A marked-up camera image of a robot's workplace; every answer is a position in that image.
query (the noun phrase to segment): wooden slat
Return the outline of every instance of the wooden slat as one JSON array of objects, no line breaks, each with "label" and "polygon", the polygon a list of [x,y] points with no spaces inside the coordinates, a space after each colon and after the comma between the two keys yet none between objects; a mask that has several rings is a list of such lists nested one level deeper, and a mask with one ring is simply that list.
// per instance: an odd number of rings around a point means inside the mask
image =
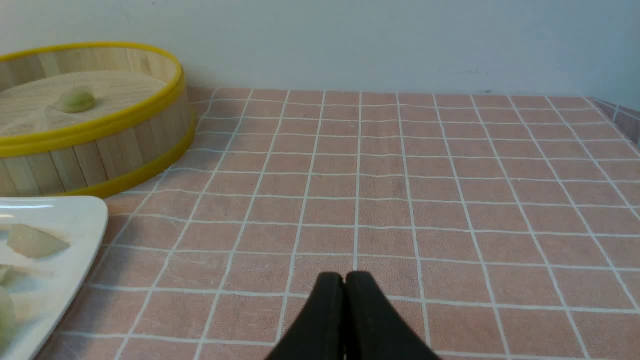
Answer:
[{"label": "wooden slat", "polygon": [[123,47],[101,47],[96,49],[104,66],[104,70],[131,71],[127,49]]},{"label": "wooden slat", "polygon": [[154,76],[151,71],[151,64],[149,64],[149,58],[146,51],[140,49],[127,49],[127,59],[129,60],[131,71]]},{"label": "wooden slat", "polygon": [[158,116],[158,118],[162,120],[163,126],[167,130],[167,134],[169,135],[170,146],[168,149],[170,149],[173,144],[177,143],[181,139],[179,129],[175,124],[175,115],[173,114],[174,111],[170,111],[172,107],[173,106],[170,106],[162,114],[160,114],[160,116]]},{"label": "wooden slat", "polygon": [[179,99],[180,102],[180,111],[182,112],[182,123],[184,124],[185,133],[189,131],[191,127],[191,121],[193,120],[193,114],[191,112],[191,105],[189,104],[189,99],[187,98],[187,92],[185,91]]},{"label": "wooden slat", "polygon": [[95,142],[74,145],[74,152],[87,186],[107,181],[107,174]]},{"label": "wooden slat", "polygon": [[56,165],[58,175],[65,191],[84,188],[86,182],[82,174],[82,169],[78,163],[76,152],[73,147],[67,147],[60,150],[51,151],[51,158]]},{"label": "wooden slat", "polygon": [[11,69],[7,61],[0,62],[0,91],[13,87],[13,78],[11,77]]},{"label": "wooden slat", "polygon": [[38,183],[42,195],[54,195],[65,192],[62,181],[48,152],[25,156],[31,173]]},{"label": "wooden slat", "polygon": [[123,130],[116,134],[116,139],[122,154],[122,164],[125,165],[126,171],[133,171],[141,167],[143,161],[136,141],[136,132],[132,128]]},{"label": "wooden slat", "polygon": [[100,54],[91,47],[57,51],[55,56],[62,74],[104,70]]},{"label": "wooden slat", "polygon": [[58,67],[58,59],[54,53],[42,53],[38,54],[44,74],[47,78],[51,76],[60,75],[60,68]]},{"label": "wooden slat", "polygon": [[175,74],[175,66],[167,58],[160,54],[147,53],[149,59],[149,67],[152,76],[158,80],[168,83]]},{"label": "wooden slat", "polygon": [[136,133],[136,142],[138,143],[138,148],[140,149],[140,154],[142,155],[142,161],[146,164],[158,157],[160,153],[158,152],[156,143],[154,142],[154,134],[153,130],[151,129],[151,123],[148,120],[143,121],[140,124],[134,126],[133,130]]},{"label": "wooden slat", "polygon": [[15,189],[15,185],[13,184],[13,180],[11,180],[9,171],[7,171],[6,167],[4,167],[4,163],[2,161],[0,161],[0,195],[18,195],[18,190]]},{"label": "wooden slat", "polygon": [[180,105],[180,103],[176,103],[175,104],[175,125],[180,129],[180,137],[182,138],[184,136],[184,134],[187,133],[187,128],[184,127],[184,118],[186,117],[186,114],[184,113],[184,110],[182,108],[182,106]]},{"label": "wooden slat", "polygon": [[184,125],[182,124],[182,116],[180,114],[180,106],[177,103],[169,105],[163,112],[164,123],[172,135],[172,143],[177,143],[184,135]]},{"label": "wooden slat", "polygon": [[115,179],[127,172],[122,153],[118,146],[118,139],[115,135],[105,136],[104,138],[96,140],[95,143],[98,145],[98,152],[100,153],[100,159],[102,159],[107,179]]},{"label": "wooden slat", "polygon": [[152,117],[150,123],[151,130],[154,135],[154,141],[156,143],[156,149],[160,154],[164,154],[171,148],[171,141],[166,125],[164,124],[162,113]]},{"label": "wooden slat", "polygon": [[9,176],[15,185],[18,195],[35,196],[41,195],[38,183],[36,182],[31,167],[24,156],[12,156],[3,159],[4,166],[9,172]]},{"label": "wooden slat", "polygon": [[7,61],[13,85],[22,85],[31,81],[43,79],[44,69],[37,55],[25,56]]}]

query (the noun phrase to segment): bamboo steamer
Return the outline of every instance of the bamboo steamer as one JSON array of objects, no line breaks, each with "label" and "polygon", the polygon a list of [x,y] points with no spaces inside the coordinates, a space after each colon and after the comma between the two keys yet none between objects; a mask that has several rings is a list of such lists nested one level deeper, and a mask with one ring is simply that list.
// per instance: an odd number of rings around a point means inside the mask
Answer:
[{"label": "bamboo steamer", "polygon": [[[66,114],[70,86],[96,106]],[[67,44],[0,56],[0,196],[107,197],[169,167],[195,122],[176,57],[149,45]]]}]

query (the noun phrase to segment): dumpling wrapper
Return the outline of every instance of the dumpling wrapper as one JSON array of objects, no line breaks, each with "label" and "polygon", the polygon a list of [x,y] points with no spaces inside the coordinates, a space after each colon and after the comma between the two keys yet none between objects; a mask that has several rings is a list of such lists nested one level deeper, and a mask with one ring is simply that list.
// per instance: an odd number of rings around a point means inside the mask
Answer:
[{"label": "dumpling wrapper", "polygon": [[65,113],[80,113],[95,106],[95,98],[87,86],[76,86],[62,93],[56,107]]},{"label": "dumpling wrapper", "polygon": [[65,250],[69,244],[44,231],[28,225],[11,226],[7,245],[27,258],[40,259]]},{"label": "dumpling wrapper", "polygon": [[0,354],[9,346],[17,329],[13,300],[9,292],[0,286]]}]

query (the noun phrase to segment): white plate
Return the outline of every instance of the white plate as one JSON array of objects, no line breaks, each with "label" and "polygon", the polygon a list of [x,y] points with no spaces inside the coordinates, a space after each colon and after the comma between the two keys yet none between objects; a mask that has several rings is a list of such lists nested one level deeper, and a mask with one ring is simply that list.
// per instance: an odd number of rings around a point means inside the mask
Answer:
[{"label": "white plate", "polygon": [[48,258],[29,259],[9,248],[7,232],[0,232],[0,263],[33,269],[33,275],[16,276],[7,284],[20,329],[0,360],[32,359],[38,353],[93,263],[107,218],[106,204],[96,197],[0,197],[2,229],[8,224],[25,224],[71,244]]}]

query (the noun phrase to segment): yellow rim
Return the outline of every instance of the yellow rim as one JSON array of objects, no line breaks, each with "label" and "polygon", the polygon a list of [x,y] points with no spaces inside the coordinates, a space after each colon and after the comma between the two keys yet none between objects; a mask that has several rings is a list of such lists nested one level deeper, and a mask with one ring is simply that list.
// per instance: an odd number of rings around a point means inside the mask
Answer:
[{"label": "yellow rim", "polygon": [[80,49],[85,47],[126,47],[150,51],[167,57],[174,63],[176,72],[173,79],[171,79],[171,81],[169,81],[162,90],[158,91],[147,100],[139,102],[138,104],[124,110],[82,124],[64,127],[62,129],[50,130],[43,133],[0,137],[1,157],[22,156],[62,149],[64,147],[89,142],[115,134],[127,129],[128,127],[139,124],[156,113],[166,109],[185,91],[186,84],[184,72],[182,71],[182,66],[178,59],[168,51],[144,44],[135,44],[131,42],[85,42],[56,45],[0,56],[0,62],[34,54]]},{"label": "yellow rim", "polygon": [[160,155],[154,161],[151,161],[150,163],[147,163],[146,165],[143,165],[142,167],[137,168],[132,172],[126,173],[125,175],[116,177],[115,179],[106,181],[104,183],[89,186],[87,188],[73,190],[71,192],[59,193],[55,196],[91,195],[104,198],[130,189],[133,186],[151,179],[156,174],[159,174],[164,169],[171,166],[171,164],[175,163],[184,154],[184,152],[187,151],[187,149],[193,142],[195,133],[196,123],[194,120],[192,120],[189,130],[184,135],[184,137],[182,137],[180,142],[166,153]]}]

